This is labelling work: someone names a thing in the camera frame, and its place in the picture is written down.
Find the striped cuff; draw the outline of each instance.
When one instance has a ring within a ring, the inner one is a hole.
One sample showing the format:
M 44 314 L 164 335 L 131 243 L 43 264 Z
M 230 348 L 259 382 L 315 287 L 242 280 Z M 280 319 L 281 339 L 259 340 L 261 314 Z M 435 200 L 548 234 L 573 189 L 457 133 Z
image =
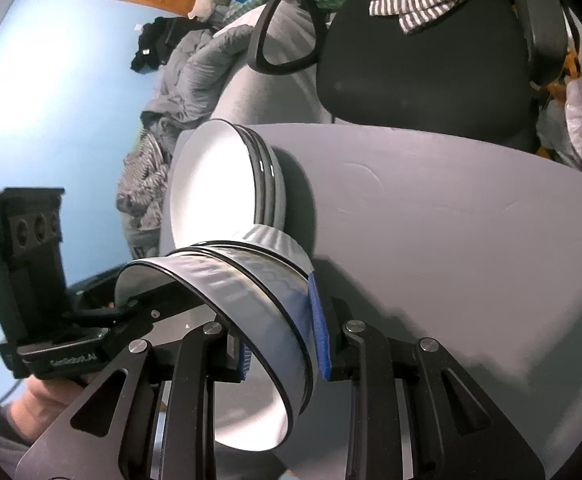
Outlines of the striped cuff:
M 371 0 L 370 16 L 400 16 L 405 33 L 437 20 L 466 0 Z

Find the chair seat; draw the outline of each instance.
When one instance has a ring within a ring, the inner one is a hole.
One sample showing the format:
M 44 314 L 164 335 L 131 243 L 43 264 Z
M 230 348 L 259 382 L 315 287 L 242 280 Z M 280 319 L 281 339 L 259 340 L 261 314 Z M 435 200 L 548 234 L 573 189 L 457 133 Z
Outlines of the chair seat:
M 409 35 L 369 16 L 369 2 L 348 1 L 327 35 L 317 91 L 330 113 L 503 145 L 534 136 L 527 45 L 507 0 L 469 0 Z

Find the chair armrest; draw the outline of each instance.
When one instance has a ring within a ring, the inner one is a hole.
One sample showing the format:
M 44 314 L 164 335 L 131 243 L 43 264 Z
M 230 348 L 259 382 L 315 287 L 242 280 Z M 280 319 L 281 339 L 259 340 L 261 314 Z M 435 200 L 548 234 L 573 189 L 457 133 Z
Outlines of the chair armrest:
M 531 80 L 544 86 L 561 75 L 568 48 L 560 0 L 514 1 L 529 49 Z

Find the tabletop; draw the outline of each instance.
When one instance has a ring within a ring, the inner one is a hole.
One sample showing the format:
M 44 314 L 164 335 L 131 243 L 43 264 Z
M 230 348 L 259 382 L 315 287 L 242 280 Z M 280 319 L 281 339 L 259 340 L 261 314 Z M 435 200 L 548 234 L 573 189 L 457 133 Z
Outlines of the tabletop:
M 252 127 L 279 158 L 285 231 L 329 292 L 386 336 L 439 339 L 549 478 L 582 439 L 582 174 L 439 134 Z M 276 450 L 300 478 L 344 478 L 350 397 L 319 383 Z

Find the blue wall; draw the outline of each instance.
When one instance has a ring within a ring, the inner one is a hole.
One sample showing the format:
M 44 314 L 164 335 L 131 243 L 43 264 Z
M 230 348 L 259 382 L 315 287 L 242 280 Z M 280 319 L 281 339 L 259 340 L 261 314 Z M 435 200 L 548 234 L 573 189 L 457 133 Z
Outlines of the blue wall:
M 15 0 L 0 25 L 0 189 L 66 188 L 69 282 L 129 259 L 116 183 L 157 80 L 129 69 L 134 28 L 165 15 L 115 0 Z M 0 394 L 10 382 L 0 361 Z

